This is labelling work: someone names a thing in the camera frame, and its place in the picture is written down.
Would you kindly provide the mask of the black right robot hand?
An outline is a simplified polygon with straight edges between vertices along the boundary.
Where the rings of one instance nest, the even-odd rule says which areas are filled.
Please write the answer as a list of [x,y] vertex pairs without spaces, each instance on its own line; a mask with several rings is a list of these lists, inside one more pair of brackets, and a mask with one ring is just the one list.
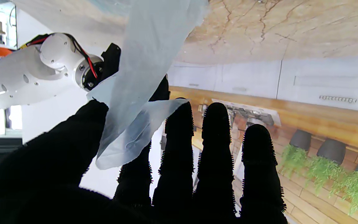
[[162,81],[160,82],[158,88],[155,90],[154,94],[149,99],[149,102],[169,100],[169,97],[170,97],[169,83],[166,74],[162,79]]

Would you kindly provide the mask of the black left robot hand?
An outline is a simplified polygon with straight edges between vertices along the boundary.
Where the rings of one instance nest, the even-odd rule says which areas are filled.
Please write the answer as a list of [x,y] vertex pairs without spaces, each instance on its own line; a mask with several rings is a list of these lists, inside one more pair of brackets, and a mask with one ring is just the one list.
[[91,100],[0,162],[0,224],[286,224],[269,131],[255,124],[244,134],[237,218],[226,107],[213,103],[206,110],[193,191],[193,114],[189,102],[177,101],[182,105],[173,108],[165,125],[167,143],[153,199],[150,145],[123,166],[113,199],[79,186],[96,156],[108,112],[104,103]]

